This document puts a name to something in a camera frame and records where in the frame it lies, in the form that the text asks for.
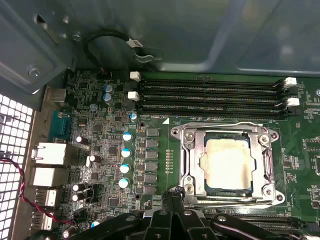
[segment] chip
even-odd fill
[[[86,82],[80,82],[79,88],[80,88],[80,89],[87,89],[87,88],[88,88],[88,83],[86,83]]]
[[[94,146],[93,151],[99,152],[100,151],[100,146]]]
[[[122,116],[121,122],[128,123],[129,122],[129,115]]]
[[[146,147],[146,142],[145,141],[141,141],[138,143],[138,147],[139,148],[145,148]]]
[[[118,207],[119,205],[119,198],[118,197],[110,197],[109,198],[109,207]]]
[[[146,159],[157,159],[158,158],[158,152],[157,151],[146,151],[145,152],[145,158]]]
[[[143,182],[144,181],[144,176],[136,176],[136,178],[135,178],[135,180],[137,181],[137,182]]]
[[[115,109],[121,109],[121,108],[122,108],[121,102],[116,102],[116,103],[114,104],[114,108],[115,108]]]
[[[156,194],[156,186],[144,186],[143,194],[155,195]]]
[[[153,139],[147,139],[146,140],[146,147],[147,148],[157,148],[159,145],[158,140],[153,140]]]
[[[158,137],[159,136],[159,129],[158,128],[148,128],[146,130],[146,135],[148,137]]]
[[[96,124],[93,126],[93,131],[94,132],[101,132],[102,131],[102,124]]]
[[[79,118],[78,126],[79,127],[85,127],[86,125],[87,125],[87,119],[86,118]]]
[[[118,148],[115,146],[109,147],[109,154],[110,155],[117,155],[118,154]]]
[[[136,169],[138,169],[138,170],[145,170],[145,165],[144,165],[144,164],[138,164],[138,165],[136,166]]]
[[[97,172],[91,173],[91,179],[92,180],[98,180],[98,173]]]
[[[139,137],[143,138],[145,136],[146,136],[146,132],[145,131],[139,132]]]
[[[144,189],[142,187],[136,187],[134,192],[136,194],[143,194],[144,193]]]
[[[139,152],[137,157],[138,157],[138,159],[144,159],[146,157],[146,153],[145,152]]]
[[[146,171],[156,172],[157,169],[158,169],[158,163],[157,162],[146,162],[145,163],[145,170]]]
[[[157,175],[156,174],[145,174],[144,175],[144,182],[147,184],[155,184],[157,182]]]

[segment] white slot latch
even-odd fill
[[[296,97],[290,97],[286,100],[286,106],[287,107],[294,107],[294,106],[299,106],[300,101],[299,98]]]
[[[128,91],[128,99],[133,101],[139,101],[140,97],[136,91]]]
[[[138,72],[138,71],[131,71],[131,72],[130,72],[130,79],[135,80],[135,81],[137,81],[137,82],[140,82],[140,80],[141,80],[140,72]]]
[[[285,88],[292,87],[292,86],[295,86],[295,85],[297,85],[297,79],[295,77],[287,77],[284,80],[283,86]]]

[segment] red and black wire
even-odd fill
[[[18,197],[20,197],[26,204],[29,204],[30,206],[36,208],[40,213],[45,214],[49,218],[52,218],[52,220],[55,221],[56,223],[73,224],[72,221],[57,219],[54,215],[44,210],[38,204],[31,202],[28,198],[25,197],[25,187],[26,187],[25,172],[20,168],[18,163],[14,162],[12,159],[8,157],[0,157],[0,162],[12,164],[16,169],[19,170],[19,174],[21,176],[21,185],[20,185]]]

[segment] integrated circuit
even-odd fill
[[[145,174],[144,175],[144,182],[147,184],[155,184],[157,182],[157,175],[156,174]]]
[[[97,172],[91,173],[91,179],[92,180],[98,180],[98,176],[99,176],[99,174]]]
[[[138,165],[136,166],[136,169],[138,169],[138,170],[145,170],[145,165],[144,165],[144,164],[138,164]]]
[[[159,146],[159,141],[156,139],[147,139],[146,147],[147,148],[157,148]]]
[[[144,176],[136,176],[135,180],[137,182],[143,182],[145,180],[145,177]]]
[[[118,197],[110,197],[108,202],[109,202],[108,205],[110,207],[118,207],[119,198]]]
[[[93,131],[96,132],[96,133],[97,132],[99,133],[99,132],[102,131],[102,128],[103,128],[102,124],[96,124],[96,125],[93,126]]]
[[[145,152],[145,158],[146,159],[157,159],[158,158],[158,152],[157,151],[146,151]]]
[[[143,194],[146,195],[155,195],[156,194],[156,186],[144,186],[143,187]]]
[[[158,128],[148,128],[146,130],[146,135],[148,137],[158,137],[159,136],[159,129]]]
[[[135,190],[134,190],[134,193],[143,194],[144,193],[144,189],[142,187],[136,187]]]
[[[109,154],[110,155],[117,155],[118,154],[118,148],[116,146],[109,147]]]
[[[87,119],[86,118],[79,118],[78,126],[79,127],[85,127],[86,125],[87,125]]]
[[[139,148],[145,148],[145,147],[146,147],[146,142],[145,142],[145,141],[140,141],[140,142],[138,143],[138,147],[139,147]]]
[[[156,172],[157,169],[158,169],[158,163],[157,162],[146,162],[145,163],[145,170],[146,171]]]
[[[146,153],[145,152],[139,152],[137,157],[138,157],[138,159],[144,159],[146,157]]]

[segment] green circuit board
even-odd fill
[[[194,80],[201,74],[196,73],[156,73],[142,72],[146,78]],[[203,76],[218,78],[220,81],[274,83],[279,77],[270,76],[236,76],[205,74]],[[170,129],[190,123],[237,123],[251,121],[262,123],[265,127],[279,133],[279,140],[272,144],[273,164],[276,189],[282,192],[286,201],[267,209],[222,208],[205,209],[205,213],[255,214],[298,217],[303,221],[320,221],[320,79],[297,78],[300,115],[282,120],[273,119],[237,119],[224,117],[176,117],[165,115],[138,115],[136,122],[129,120],[132,109],[126,106],[126,88],[132,81],[123,72],[109,72],[101,76],[96,71],[78,70],[66,76],[66,102],[71,109],[71,127],[68,143],[81,148],[78,166],[72,166],[66,187],[63,214],[66,218],[78,208],[85,208],[87,221],[80,223],[82,230],[90,227],[96,220],[106,220],[109,216],[132,211],[144,211],[161,206],[161,192],[175,187],[179,183],[180,142],[170,136]],[[105,84],[115,89],[113,103],[103,101]],[[96,104],[98,109],[90,110]],[[156,129],[158,135],[148,137],[146,131]],[[130,132],[133,141],[124,142],[122,135]],[[81,146],[75,138],[82,135],[89,139],[89,146]],[[146,149],[146,140],[158,141],[158,147]],[[129,158],[121,157],[121,150],[132,151]],[[139,164],[145,164],[139,154],[157,151],[156,183],[137,181],[142,176]],[[99,164],[86,167],[89,154],[102,156]],[[131,172],[122,174],[120,165],[130,164]],[[120,188],[121,178],[128,178],[130,185]],[[99,184],[98,202],[93,204],[72,203],[71,186],[75,183]],[[137,193],[137,188],[154,186],[155,194]]]

